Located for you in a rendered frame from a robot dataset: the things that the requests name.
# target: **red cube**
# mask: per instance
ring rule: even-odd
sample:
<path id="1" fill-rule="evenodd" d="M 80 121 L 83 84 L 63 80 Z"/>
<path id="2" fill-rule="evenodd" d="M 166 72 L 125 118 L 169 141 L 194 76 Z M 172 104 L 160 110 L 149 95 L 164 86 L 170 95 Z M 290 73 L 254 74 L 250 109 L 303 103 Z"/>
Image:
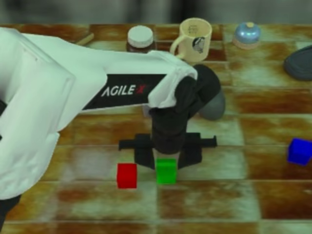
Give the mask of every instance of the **red cube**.
<path id="1" fill-rule="evenodd" d="M 117 187 L 119 189 L 137 188 L 137 165 L 135 163 L 117 164 Z"/>

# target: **green cube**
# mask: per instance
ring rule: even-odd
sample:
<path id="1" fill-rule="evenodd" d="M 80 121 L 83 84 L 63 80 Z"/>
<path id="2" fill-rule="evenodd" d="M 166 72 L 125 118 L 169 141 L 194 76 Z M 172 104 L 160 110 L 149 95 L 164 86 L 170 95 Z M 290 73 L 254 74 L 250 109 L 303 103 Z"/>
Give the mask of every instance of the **green cube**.
<path id="1" fill-rule="evenodd" d="M 156 176 L 158 184 L 175 184 L 176 174 L 175 158 L 156 159 Z"/>

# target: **gray background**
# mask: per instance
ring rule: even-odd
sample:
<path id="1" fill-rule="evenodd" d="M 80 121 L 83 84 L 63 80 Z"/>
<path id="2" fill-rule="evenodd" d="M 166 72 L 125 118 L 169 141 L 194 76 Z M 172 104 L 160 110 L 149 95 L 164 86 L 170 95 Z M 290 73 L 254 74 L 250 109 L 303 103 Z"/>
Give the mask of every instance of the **gray background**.
<path id="1" fill-rule="evenodd" d="M 312 0 L 0 0 L 1 23 L 312 23 Z"/>

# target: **brown jar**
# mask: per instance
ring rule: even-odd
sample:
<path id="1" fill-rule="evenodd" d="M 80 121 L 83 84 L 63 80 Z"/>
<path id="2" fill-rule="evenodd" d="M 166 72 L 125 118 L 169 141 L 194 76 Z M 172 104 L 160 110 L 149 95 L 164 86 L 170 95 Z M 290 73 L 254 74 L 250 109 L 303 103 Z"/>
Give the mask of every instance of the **brown jar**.
<path id="1" fill-rule="evenodd" d="M 135 26 L 128 32 L 127 51 L 134 53 L 148 53 L 156 49 L 153 31 L 146 26 Z"/>

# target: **red letter x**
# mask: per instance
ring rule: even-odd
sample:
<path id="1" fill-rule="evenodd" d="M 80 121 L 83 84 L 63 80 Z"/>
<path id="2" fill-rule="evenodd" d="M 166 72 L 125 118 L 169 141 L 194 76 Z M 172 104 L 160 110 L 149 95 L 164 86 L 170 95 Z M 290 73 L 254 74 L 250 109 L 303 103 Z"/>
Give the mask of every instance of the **red letter x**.
<path id="1" fill-rule="evenodd" d="M 140 85 L 137 90 L 136 90 L 136 94 L 143 94 L 144 88 L 145 88 L 146 84 L 142 84 Z"/>

